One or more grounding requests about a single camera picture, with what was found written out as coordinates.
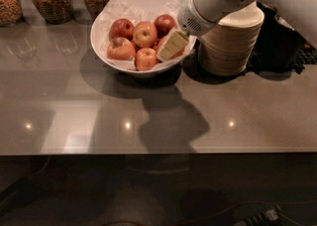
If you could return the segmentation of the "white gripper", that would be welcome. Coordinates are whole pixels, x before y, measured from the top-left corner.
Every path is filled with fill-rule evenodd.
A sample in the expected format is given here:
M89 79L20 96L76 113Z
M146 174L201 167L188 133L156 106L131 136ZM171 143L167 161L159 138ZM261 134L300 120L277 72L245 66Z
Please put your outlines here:
M200 37L213 29L220 16L208 0L184 0L177 13L180 29L173 28L164 37L157 50L160 61L168 61L189 44L189 36Z

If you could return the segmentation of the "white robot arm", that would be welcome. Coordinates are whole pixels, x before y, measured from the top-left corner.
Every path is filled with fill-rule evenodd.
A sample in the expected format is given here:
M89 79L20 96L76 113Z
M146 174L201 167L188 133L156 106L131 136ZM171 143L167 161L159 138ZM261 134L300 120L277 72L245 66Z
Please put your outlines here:
M158 48L158 59L171 59L189 44L191 36L206 34L225 16L254 1L274 10L311 46L317 48L317 0L185 0L177 13L179 27L167 34Z

